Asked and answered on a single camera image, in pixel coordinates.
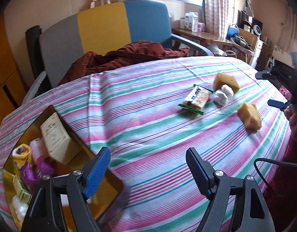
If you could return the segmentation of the right hand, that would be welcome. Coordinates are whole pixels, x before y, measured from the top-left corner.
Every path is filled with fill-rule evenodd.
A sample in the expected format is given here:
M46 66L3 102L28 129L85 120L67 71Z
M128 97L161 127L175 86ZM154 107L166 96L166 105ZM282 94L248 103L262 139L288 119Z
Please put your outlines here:
M289 126L292 137L297 142L297 104L291 104L284 110L286 118L289 120Z

